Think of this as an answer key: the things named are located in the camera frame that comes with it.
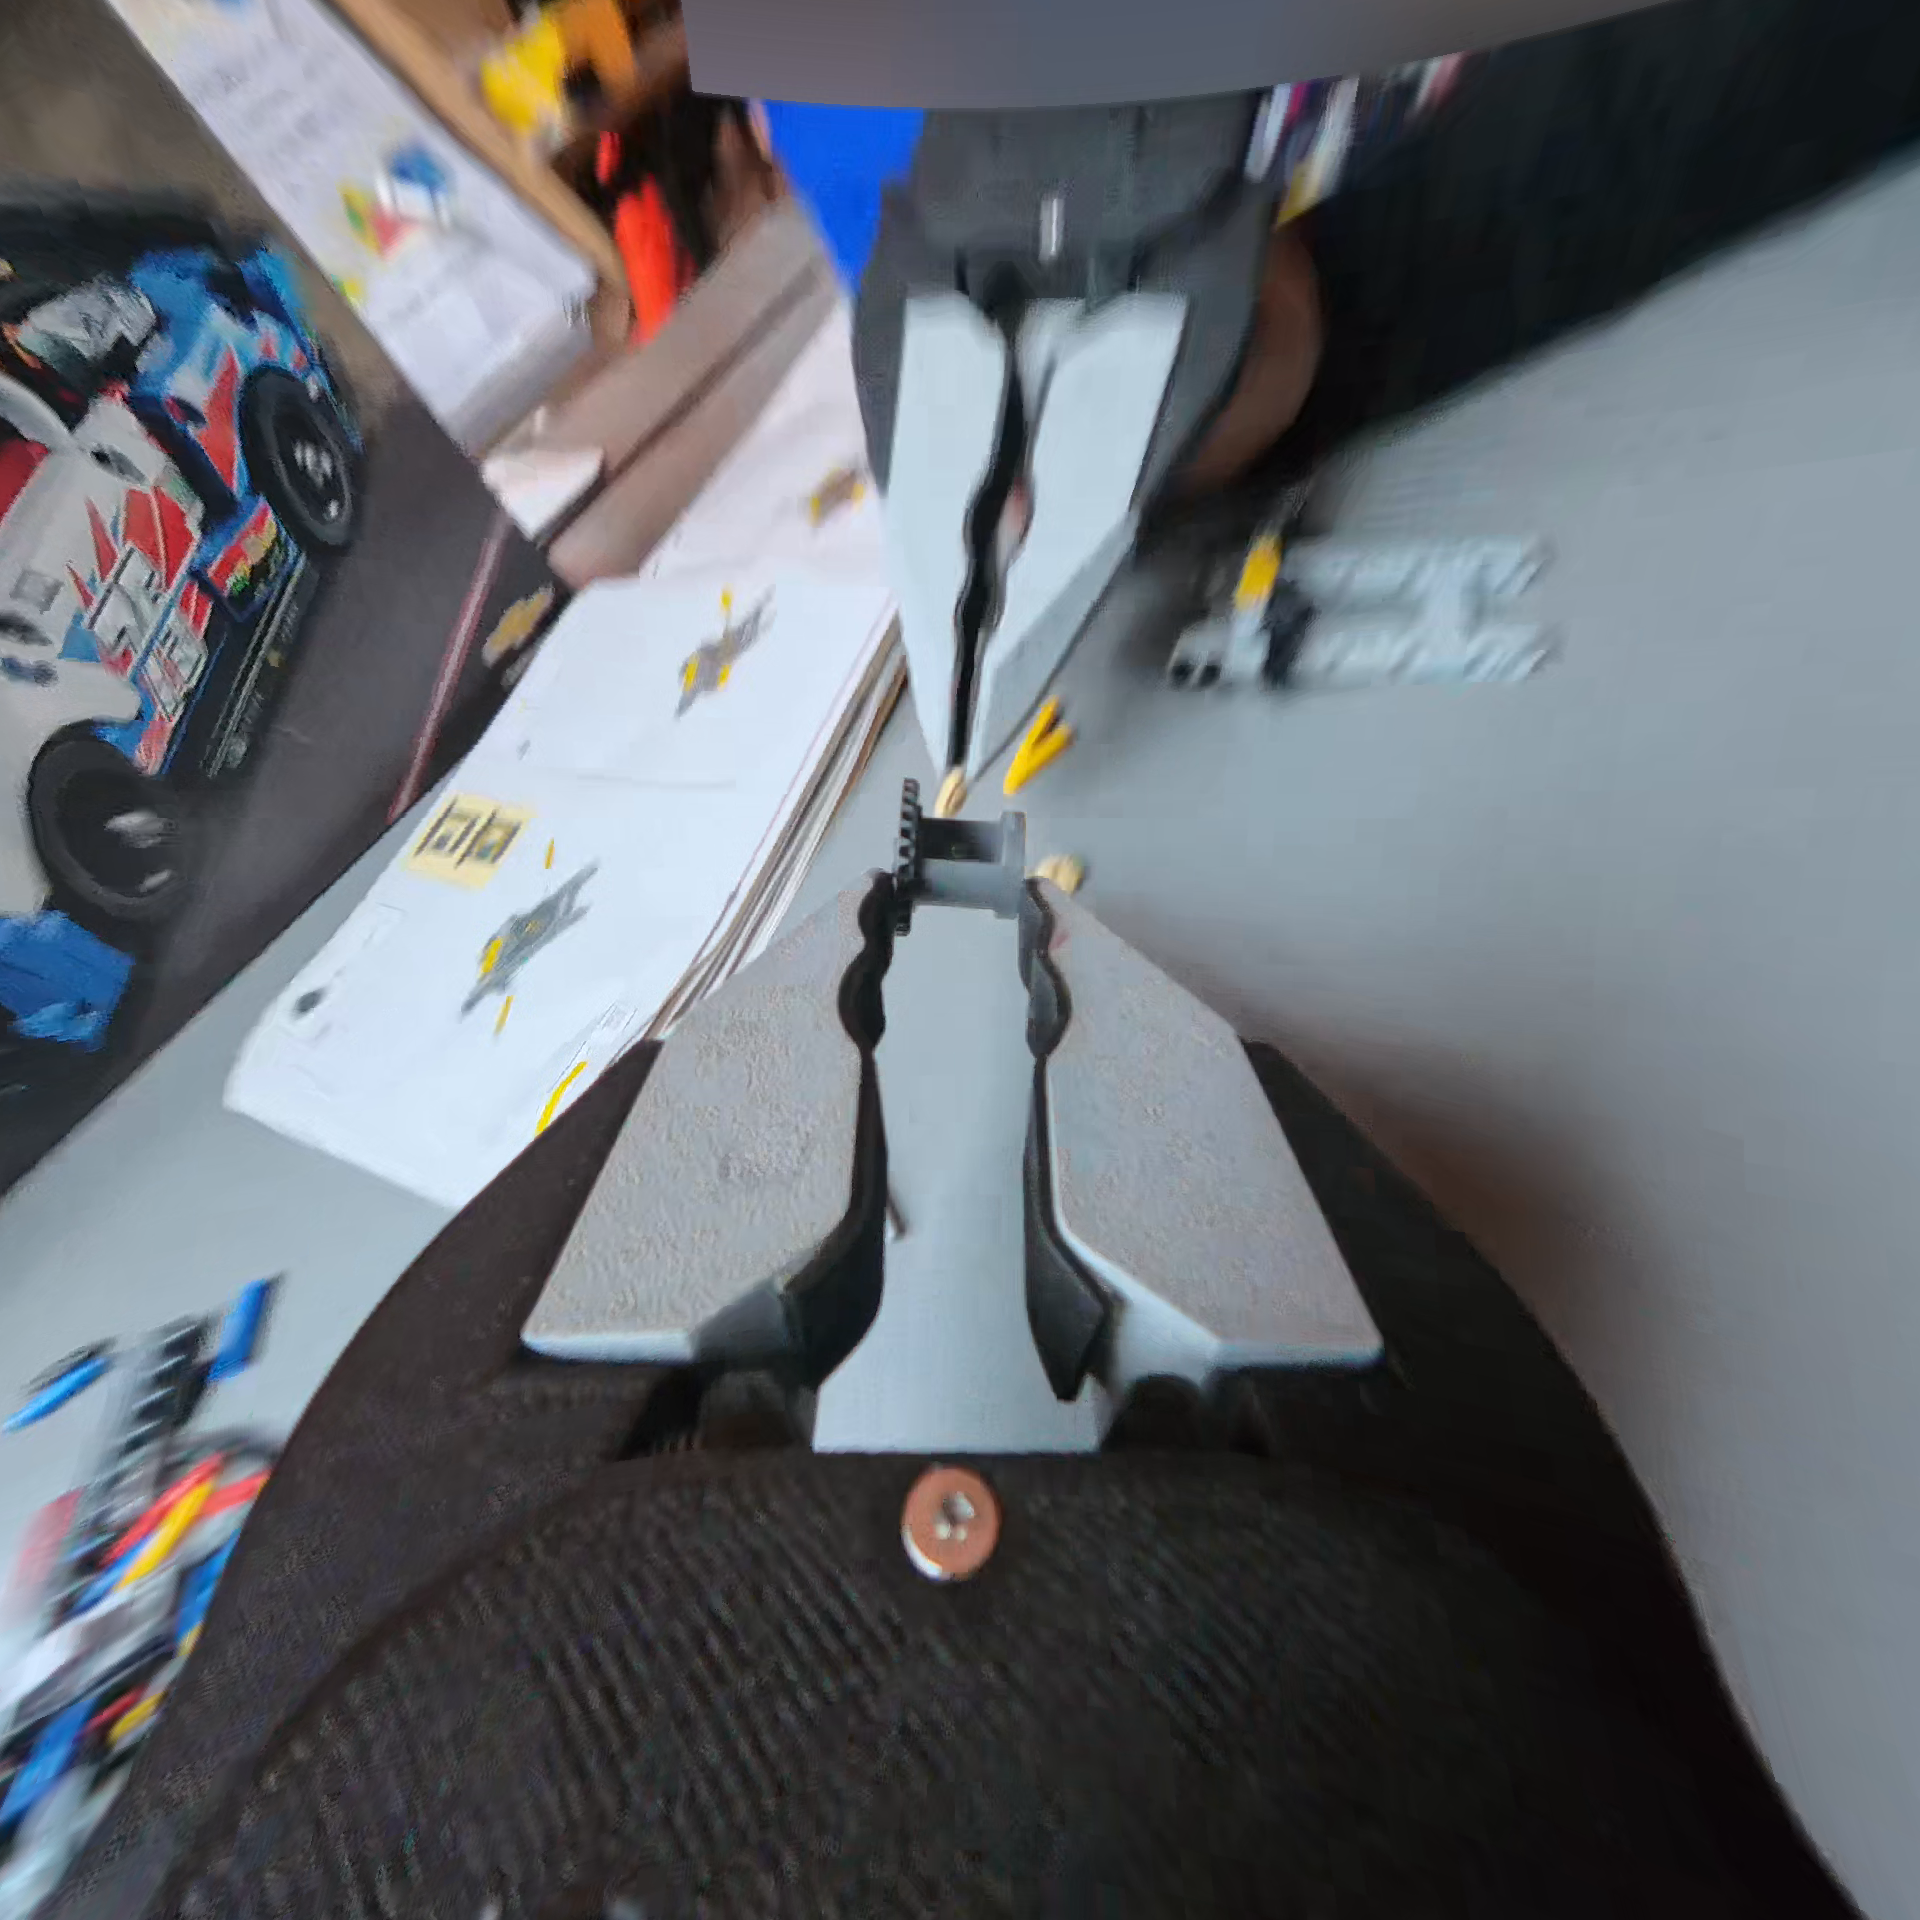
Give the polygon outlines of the blue plastic bin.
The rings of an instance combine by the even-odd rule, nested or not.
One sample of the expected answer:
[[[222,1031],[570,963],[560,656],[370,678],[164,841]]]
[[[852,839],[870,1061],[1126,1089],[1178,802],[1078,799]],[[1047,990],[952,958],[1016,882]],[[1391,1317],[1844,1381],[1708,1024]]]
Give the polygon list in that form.
[[[914,157],[924,111],[752,102],[752,118],[852,299],[872,257],[882,195]]]

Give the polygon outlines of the black lego set box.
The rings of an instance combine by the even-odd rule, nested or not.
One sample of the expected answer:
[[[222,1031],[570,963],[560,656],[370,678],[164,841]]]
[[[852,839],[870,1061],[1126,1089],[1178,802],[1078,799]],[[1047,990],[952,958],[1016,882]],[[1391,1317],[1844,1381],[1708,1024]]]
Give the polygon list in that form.
[[[19,1190],[470,749],[565,597],[142,35],[5,5],[5,1093]]]

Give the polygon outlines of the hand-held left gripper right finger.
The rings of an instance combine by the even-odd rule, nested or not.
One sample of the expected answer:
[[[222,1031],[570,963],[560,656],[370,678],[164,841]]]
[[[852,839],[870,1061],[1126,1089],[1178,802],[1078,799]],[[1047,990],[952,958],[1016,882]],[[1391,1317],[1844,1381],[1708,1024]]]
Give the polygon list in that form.
[[[1024,888],[1024,1307],[1047,1389],[1360,1373],[1382,1335],[1229,1023]]]

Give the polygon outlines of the white instruction booklet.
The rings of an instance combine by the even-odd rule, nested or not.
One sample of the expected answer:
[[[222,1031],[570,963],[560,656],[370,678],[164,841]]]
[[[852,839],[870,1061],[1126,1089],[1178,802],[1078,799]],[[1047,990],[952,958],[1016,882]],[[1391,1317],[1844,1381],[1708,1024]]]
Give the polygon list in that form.
[[[578,593],[223,1106],[456,1210],[726,969],[888,665],[838,302],[639,573]]]

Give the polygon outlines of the person's right hand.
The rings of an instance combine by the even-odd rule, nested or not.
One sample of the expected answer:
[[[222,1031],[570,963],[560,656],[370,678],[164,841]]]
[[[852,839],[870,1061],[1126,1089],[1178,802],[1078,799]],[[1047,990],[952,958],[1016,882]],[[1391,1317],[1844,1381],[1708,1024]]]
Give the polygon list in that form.
[[[1294,427],[1320,368],[1326,299],[1306,227],[1270,231],[1252,330],[1229,395],[1173,478],[1178,498],[1212,497],[1255,470]]]

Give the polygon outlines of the person's right forearm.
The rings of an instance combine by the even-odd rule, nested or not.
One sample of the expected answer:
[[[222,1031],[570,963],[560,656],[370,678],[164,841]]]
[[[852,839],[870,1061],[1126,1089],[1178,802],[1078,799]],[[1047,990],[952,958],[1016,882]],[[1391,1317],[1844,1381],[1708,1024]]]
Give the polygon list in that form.
[[[1916,3],[1646,7],[1477,55],[1302,218],[1326,459],[1916,145]]]

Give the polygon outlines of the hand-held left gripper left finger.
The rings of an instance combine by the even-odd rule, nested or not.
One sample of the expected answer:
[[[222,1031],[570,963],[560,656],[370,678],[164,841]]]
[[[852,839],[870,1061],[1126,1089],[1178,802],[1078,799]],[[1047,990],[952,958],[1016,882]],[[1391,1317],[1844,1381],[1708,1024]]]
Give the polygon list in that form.
[[[550,1361],[818,1391],[880,1307],[876,1055],[896,888],[866,877],[692,1006],[522,1327]]]

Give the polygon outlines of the dark grey lego differential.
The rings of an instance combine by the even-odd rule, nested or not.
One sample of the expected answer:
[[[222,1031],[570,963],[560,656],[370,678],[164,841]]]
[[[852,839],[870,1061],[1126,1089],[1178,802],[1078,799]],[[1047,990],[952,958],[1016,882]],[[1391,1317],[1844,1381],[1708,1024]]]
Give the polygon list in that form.
[[[916,781],[902,783],[888,914],[896,938],[919,905],[984,910],[1014,921],[1027,882],[1024,814],[994,821],[928,813]]]

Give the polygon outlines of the pile of mixed lego pieces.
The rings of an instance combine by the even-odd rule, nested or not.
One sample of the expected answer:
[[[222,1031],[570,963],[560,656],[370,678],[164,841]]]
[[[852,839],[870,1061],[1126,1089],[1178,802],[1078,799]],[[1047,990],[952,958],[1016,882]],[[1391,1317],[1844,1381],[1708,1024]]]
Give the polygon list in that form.
[[[5,1915],[29,1913],[104,1816],[196,1654],[282,1439],[216,1426],[208,1402],[270,1343],[283,1277],[216,1313],[61,1355],[5,1437],[98,1398],[101,1439],[40,1510],[5,1590]]]

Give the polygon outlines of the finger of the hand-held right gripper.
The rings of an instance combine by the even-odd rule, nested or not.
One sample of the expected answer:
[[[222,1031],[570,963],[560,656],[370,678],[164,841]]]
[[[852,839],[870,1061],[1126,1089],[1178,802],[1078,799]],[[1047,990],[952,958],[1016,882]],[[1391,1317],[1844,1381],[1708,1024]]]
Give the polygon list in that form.
[[[984,765],[990,649],[1024,539],[1021,321],[1019,297],[932,294],[902,309],[882,528],[928,757],[965,783]]]
[[[1136,493],[1187,330],[1187,297],[1040,302],[1014,337],[1027,527],[976,659],[965,774],[1019,738],[1134,544]]]

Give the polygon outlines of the light grey lego frame assembly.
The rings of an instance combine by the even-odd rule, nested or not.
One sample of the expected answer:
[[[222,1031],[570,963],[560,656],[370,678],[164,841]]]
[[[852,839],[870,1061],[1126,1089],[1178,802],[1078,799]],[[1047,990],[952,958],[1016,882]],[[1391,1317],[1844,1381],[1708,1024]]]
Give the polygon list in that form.
[[[1270,521],[1207,576],[1165,678],[1285,694],[1517,683],[1552,656],[1523,608],[1550,557],[1523,538],[1296,538]]]

